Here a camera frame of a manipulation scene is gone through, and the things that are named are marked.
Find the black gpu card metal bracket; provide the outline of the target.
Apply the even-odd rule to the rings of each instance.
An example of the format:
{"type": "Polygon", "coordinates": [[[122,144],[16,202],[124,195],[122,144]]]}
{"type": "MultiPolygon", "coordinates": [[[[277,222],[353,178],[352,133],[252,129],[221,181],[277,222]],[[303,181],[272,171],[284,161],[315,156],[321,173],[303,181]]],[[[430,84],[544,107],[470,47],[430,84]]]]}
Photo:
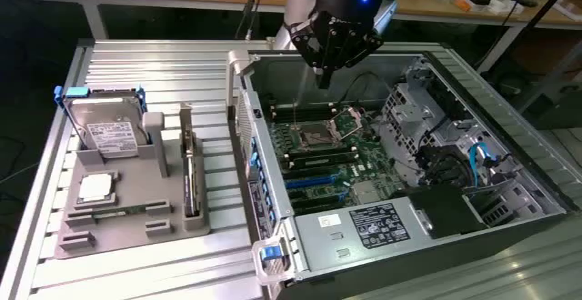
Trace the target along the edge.
{"type": "Polygon", "coordinates": [[[201,212],[201,185],[197,177],[196,158],[199,157],[197,138],[192,129],[192,107],[185,103],[179,105],[180,119],[180,154],[184,177],[184,216],[193,218],[201,212]]]}

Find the black expansion slot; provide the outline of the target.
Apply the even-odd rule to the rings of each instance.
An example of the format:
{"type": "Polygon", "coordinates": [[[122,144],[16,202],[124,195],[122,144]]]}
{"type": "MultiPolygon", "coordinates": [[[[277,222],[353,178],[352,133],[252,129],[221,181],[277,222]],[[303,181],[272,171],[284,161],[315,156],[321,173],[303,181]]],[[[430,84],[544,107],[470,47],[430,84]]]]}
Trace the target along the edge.
{"type": "Polygon", "coordinates": [[[339,199],[339,196],[324,196],[292,201],[292,208],[297,212],[325,211],[343,205],[344,202],[339,199]]]}

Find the metal socket cover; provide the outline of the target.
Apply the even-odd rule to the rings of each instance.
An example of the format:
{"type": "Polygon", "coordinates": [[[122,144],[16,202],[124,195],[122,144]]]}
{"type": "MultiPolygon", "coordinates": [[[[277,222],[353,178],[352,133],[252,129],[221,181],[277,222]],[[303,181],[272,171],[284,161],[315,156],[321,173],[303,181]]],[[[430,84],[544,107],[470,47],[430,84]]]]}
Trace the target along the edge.
{"type": "Polygon", "coordinates": [[[335,140],[344,140],[363,128],[361,115],[352,107],[345,107],[328,121],[327,129],[335,140]]]}

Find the silver metal drive cage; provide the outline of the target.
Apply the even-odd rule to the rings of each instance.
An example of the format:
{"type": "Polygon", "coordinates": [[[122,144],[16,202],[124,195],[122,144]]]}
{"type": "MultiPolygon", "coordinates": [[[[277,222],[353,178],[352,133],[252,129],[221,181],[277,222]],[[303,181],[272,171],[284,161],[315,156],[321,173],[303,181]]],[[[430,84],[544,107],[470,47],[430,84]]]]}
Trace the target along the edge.
{"type": "Polygon", "coordinates": [[[416,186],[423,176],[415,163],[419,146],[448,144],[444,130],[451,124],[426,89],[395,84],[381,108],[377,133],[395,160],[396,173],[408,185],[416,186]]]}

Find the cpu socket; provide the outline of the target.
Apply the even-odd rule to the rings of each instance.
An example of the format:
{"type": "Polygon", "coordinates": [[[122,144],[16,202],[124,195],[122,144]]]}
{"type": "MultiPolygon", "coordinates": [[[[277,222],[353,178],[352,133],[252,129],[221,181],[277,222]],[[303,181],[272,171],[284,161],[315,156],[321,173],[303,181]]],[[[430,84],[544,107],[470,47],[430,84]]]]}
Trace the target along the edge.
{"type": "Polygon", "coordinates": [[[295,134],[297,149],[301,151],[332,149],[339,146],[324,121],[311,121],[299,124],[295,134]]]}

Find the white orange plastic parts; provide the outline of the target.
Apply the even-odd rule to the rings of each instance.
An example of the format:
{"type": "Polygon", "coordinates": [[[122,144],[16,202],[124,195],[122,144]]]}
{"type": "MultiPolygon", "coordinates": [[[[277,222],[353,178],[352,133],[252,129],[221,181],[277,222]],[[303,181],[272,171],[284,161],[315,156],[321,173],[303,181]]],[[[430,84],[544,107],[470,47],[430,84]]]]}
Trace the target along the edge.
{"type": "Polygon", "coordinates": [[[520,14],[523,11],[523,6],[512,0],[455,0],[454,4],[464,12],[494,15],[520,14]]]}

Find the black ram stick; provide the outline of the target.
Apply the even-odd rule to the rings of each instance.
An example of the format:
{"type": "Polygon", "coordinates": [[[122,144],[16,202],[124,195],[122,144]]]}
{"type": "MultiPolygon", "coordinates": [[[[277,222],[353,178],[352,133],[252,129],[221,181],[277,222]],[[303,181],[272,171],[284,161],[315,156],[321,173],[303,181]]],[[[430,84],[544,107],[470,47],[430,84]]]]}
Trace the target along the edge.
{"type": "Polygon", "coordinates": [[[331,149],[304,153],[289,153],[281,164],[285,169],[299,170],[348,164],[357,160],[359,153],[349,149],[331,149]]]}

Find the green motherboard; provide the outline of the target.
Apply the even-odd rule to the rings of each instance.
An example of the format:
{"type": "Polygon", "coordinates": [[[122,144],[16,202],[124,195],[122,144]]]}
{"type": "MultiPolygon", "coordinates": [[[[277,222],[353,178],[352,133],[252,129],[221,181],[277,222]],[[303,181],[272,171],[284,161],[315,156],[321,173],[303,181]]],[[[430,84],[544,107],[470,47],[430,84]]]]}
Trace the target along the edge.
{"type": "MultiPolygon", "coordinates": [[[[320,108],[303,108],[297,109],[297,124],[311,121],[327,121],[348,106],[339,107],[329,104],[327,107],[320,108]]],[[[299,170],[289,170],[283,167],[283,160],[289,153],[304,153],[311,151],[301,151],[297,149],[296,134],[292,129],[292,108],[269,109],[269,119],[267,127],[275,155],[281,170],[281,177],[284,182],[309,177],[321,177],[325,175],[337,175],[333,184],[304,187],[297,189],[287,189],[285,193],[289,197],[289,202],[297,199],[317,198],[324,196],[339,196],[344,205],[328,210],[340,209],[359,205],[352,186],[360,181],[371,181],[380,200],[391,198],[393,193],[404,189],[405,182],[400,178],[395,170],[395,160],[387,155],[387,152],[380,144],[380,136],[372,128],[372,119],[365,112],[365,109],[359,106],[352,106],[361,115],[363,128],[344,140],[337,141],[339,146],[332,149],[349,149],[359,153],[359,158],[355,162],[348,164],[339,164],[333,166],[323,166],[299,170]]],[[[321,211],[297,212],[296,215],[305,215],[321,211]]]]}

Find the silver chipset heat sink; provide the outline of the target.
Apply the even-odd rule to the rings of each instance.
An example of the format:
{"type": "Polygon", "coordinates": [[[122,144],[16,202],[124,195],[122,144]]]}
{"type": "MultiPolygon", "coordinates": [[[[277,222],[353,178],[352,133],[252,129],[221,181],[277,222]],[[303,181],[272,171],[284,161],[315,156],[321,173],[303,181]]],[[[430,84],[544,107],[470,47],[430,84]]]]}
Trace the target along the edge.
{"type": "Polygon", "coordinates": [[[352,186],[353,195],[360,205],[380,201],[377,190],[371,181],[360,181],[352,186]]]}

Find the black tripod pole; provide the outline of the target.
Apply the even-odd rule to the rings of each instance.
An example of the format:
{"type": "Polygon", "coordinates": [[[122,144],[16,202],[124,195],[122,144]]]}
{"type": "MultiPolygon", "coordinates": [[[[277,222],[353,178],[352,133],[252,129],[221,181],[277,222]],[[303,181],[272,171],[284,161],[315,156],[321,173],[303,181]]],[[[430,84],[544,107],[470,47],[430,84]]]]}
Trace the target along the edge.
{"type": "Polygon", "coordinates": [[[539,23],[540,19],[544,17],[546,13],[552,8],[556,2],[558,0],[547,0],[542,8],[538,10],[536,14],[532,16],[531,20],[527,22],[523,28],[524,31],[528,31],[535,27],[535,25],[539,23]]]}

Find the hard disk with blue carrier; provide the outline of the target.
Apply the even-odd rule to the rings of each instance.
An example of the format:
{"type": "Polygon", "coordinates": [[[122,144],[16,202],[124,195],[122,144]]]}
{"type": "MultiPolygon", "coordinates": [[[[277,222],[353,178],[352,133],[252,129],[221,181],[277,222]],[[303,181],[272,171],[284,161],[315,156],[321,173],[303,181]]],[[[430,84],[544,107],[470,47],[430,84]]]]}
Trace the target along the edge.
{"type": "Polygon", "coordinates": [[[147,112],[145,92],[129,89],[90,89],[57,86],[53,101],[62,109],[85,150],[105,159],[131,158],[149,143],[141,122],[147,112]]]}

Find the open black pc case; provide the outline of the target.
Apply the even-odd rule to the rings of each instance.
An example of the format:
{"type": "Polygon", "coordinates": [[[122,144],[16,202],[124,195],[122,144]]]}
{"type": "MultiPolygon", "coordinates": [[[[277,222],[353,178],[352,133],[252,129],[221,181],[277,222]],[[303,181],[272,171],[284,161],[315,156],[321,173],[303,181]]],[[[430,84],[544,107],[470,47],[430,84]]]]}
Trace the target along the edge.
{"type": "Polygon", "coordinates": [[[444,48],[383,48],[355,67],[336,71],[328,89],[317,88],[313,70],[296,52],[247,50],[232,57],[228,88],[235,92],[229,122],[239,143],[236,164],[256,233],[251,253],[268,300],[341,299],[486,258],[580,208],[572,190],[582,189],[582,174],[444,48]],[[359,106],[377,132],[381,108],[397,83],[426,89],[452,122],[444,130],[450,143],[418,148],[418,185],[407,184],[387,199],[409,199],[435,245],[312,272],[295,224],[301,215],[285,193],[267,127],[269,109],[292,108],[295,98],[300,109],[359,106]],[[279,245],[284,255],[264,263],[259,250],[267,245],[279,245]]]}

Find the grey power supply unit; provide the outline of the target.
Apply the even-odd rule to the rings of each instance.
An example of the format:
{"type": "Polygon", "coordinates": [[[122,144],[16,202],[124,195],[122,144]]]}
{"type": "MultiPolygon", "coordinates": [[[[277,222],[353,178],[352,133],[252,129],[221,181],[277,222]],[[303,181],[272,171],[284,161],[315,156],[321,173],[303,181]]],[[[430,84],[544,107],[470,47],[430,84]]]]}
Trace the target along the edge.
{"type": "Polygon", "coordinates": [[[396,198],[295,219],[308,269],[339,270],[435,245],[408,198],[396,198]]]}

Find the grey plastic parts rack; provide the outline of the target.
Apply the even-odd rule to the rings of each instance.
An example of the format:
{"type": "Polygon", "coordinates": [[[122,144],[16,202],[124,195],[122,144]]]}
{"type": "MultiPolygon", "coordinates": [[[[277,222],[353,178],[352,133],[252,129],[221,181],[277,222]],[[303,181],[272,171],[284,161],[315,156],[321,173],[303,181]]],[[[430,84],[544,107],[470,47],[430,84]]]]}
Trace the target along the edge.
{"type": "Polygon", "coordinates": [[[201,139],[197,138],[197,177],[201,185],[201,212],[192,218],[184,216],[184,177],[180,154],[180,133],[175,140],[163,140],[156,157],[137,157],[85,165],[76,160],[61,225],[53,256],[68,259],[127,248],[200,237],[209,233],[209,209],[204,182],[204,158],[201,139]],[[78,202],[78,188],[85,175],[113,174],[112,194],[104,199],[78,202]],[[147,212],[122,217],[94,219],[92,210],[112,207],[147,205],[147,212]]]}

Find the blue case latch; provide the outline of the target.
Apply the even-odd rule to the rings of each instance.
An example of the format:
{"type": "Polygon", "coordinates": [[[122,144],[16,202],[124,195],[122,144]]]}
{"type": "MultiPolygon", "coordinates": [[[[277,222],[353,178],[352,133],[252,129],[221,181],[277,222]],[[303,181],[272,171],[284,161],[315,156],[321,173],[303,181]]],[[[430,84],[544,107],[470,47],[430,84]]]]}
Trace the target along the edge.
{"type": "Polygon", "coordinates": [[[283,250],[279,245],[267,245],[259,250],[259,258],[263,263],[280,259],[283,255],[283,250]]]}

